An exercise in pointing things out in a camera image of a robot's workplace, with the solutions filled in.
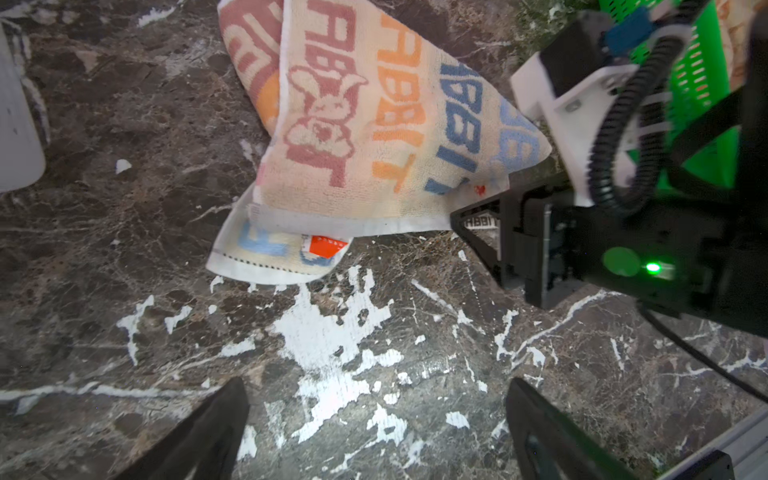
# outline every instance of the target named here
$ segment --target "black cable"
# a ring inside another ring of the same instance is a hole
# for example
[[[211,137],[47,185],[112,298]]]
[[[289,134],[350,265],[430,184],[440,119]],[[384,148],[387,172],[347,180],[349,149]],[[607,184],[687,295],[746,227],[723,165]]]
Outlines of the black cable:
[[[659,333],[672,340],[675,345],[685,350],[690,356],[699,362],[702,362],[707,368],[712,369],[716,374],[722,376],[725,378],[725,380],[733,383],[735,386],[739,387],[744,392],[749,393],[756,399],[768,403],[768,396],[758,391],[749,383],[744,382],[743,380],[738,379],[736,376],[726,372],[723,367],[717,365],[717,363],[710,357],[704,355],[702,352],[695,349],[691,344],[681,339],[675,332],[667,328],[666,325],[664,325],[658,318],[656,318],[656,316],[650,310],[648,310],[648,308],[642,302],[637,302],[637,311],[643,316],[643,318],[645,318],[651,325],[653,325],[654,328],[659,331]]]
[[[708,0],[683,0],[672,23],[692,25],[707,3]],[[658,39],[643,64],[614,100],[592,144],[590,196],[596,205],[621,217],[635,214],[653,197],[661,168],[668,162],[664,132],[640,137],[640,159],[632,185],[625,192],[619,191],[613,176],[621,137],[643,100],[651,93],[664,89],[672,64],[684,47],[683,41],[672,35]],[[643,110],[641,127],[664,121],[663,104],[648,105]]]

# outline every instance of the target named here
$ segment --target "blue connector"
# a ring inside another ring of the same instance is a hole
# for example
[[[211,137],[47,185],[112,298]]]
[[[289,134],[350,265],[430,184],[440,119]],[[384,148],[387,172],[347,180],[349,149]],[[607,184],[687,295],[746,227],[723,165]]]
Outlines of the blue connector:
[[[605,46],[612,56],[626,57],[633,48],[646,41],[655,29],[650,12],[645,7],[639,7],[619,25],[605,32]]]

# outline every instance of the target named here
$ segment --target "white vein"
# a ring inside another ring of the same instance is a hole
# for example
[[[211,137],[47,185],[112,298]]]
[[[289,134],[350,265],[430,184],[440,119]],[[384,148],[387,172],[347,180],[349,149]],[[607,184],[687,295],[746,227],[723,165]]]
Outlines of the white vein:
[[[590,296],[586,296],[583,299],[581,299],[581,300],[577,301],[576,303],[574,303],[573,305],[571,305],[571,308],[568,309],[568,313],[565,315],[565,318],[563,318],[563,320],[560,320],[559,322],[557,322],[553,326],[549,327],[548,329],[544,329],[541,332],[536,333],[536,334],[534,334],[532,336],[529,336],[527,339],[522,341],[522,343],[520,344],[518,349],[515,350],[511,354],[511,358],[510,358],[511,369],[514,370],[514,369],[518,368],[525,361],[525,357],[523,357],[520,360],[516,360],[517,357],[520,355],[520,353],[523,350],[528,348],[529,345],[531,345],[533,342],[535,342],[536,340],[540,339],[541,337],[549,335],[550,333],[552,333],[555,330],[559,329],[561,326],[563,326],[566,323],[570,322],[573,319],[574,314],[577,311],[579,311],[582,308],[584,308],[584,306],[586,306],[588,303],[594,302],[596,300],[602,300],[603,298],[605,298],[607,296],[618,296],[618,295],[621,295],[621,294],[619,292],[607,292],[605,290],[600,290],[596,294],[590,295]]]
[[[454,308],[451,305],[449,305],[448,302],[440,298],[440,296],[437,293],[432,292],[430,289],[428,289],[425,286],[422,286],[422,284],[417,282],[416,279],[411,279],[411,284],[415,286],[417,289],[419,289],[419,292],[424,293],[427,297],[437,302],[437,304],[440,305],[442,308],[456,315],[456,310],[454,310]]]
[[[139,361],[136,358],[136,353],[138,352],[139,347],[134,341],[134,336],[139,333],[139,320],[141,320],[141,317],[144,315],[144,311],[148,306],[153,305],[154,295],[150,295],[143,303],[136,304],[136,313],[124,316],[119,319],[117,323],[118,328],[125,329],[128,332],[128,355],[134,363],[134,366],[139,364]]]
[[[619,364],[619,370],[624,371],[624,361],[621,360],[621,354],[619,353],[616,339],[611,339],[611,346],[614,349],[614,356],[616,356],[616,362]]]
[[[168,335],[174,332],[176,325],[183,319],[186,319],[190,313],[192,313],[192,307],[184,305],[181,307],[181,311],[174,316],[167,316],[163,320],[165,322],[165,329],[168,331]]]
[[[507,339],[507,335],[509,335],[509,330],[512,328],[512,319],[518,315],[517,310],[507,310],[507,313],[504,314],[504,317],[502,318],[502,322],[504,322],[504,332],[499,333],[498,335],[493,337],[493,341],[496,343],[497,349],[496,349],[496,360],[501,360],[502,355],[509,355],[514,356],[514,352],[510,352],[506,348],[504,348],[504,341]]]

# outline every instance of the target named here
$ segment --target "green circle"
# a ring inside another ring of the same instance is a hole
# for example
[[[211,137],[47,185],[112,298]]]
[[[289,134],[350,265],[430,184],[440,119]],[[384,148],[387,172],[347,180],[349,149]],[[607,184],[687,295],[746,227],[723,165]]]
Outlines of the green circle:
[[[603,253],[603,265],[618,276],[635,276],[640,272],[640,257],[626,247],[613,247]]]

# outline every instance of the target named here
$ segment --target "white bracket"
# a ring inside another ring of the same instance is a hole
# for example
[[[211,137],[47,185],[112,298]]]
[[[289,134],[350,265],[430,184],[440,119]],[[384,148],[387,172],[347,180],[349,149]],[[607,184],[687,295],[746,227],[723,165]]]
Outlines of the white bracket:
[[[614,88],[620,87],[637,70],[637,65],[603,67],[592,72],[559,98],[539,53],[528,59],[511,78],[518,110],[532,121],[547,122],[555,146],[568,171],[577,207],[594,205],[589,194],[587,173],[592,143],[605,114],[613,104]],[[633,119],[624,136],[614,164],[614,182],[626,187],[634,177],[634,163],[628,150],[637,148],[637,121]]]

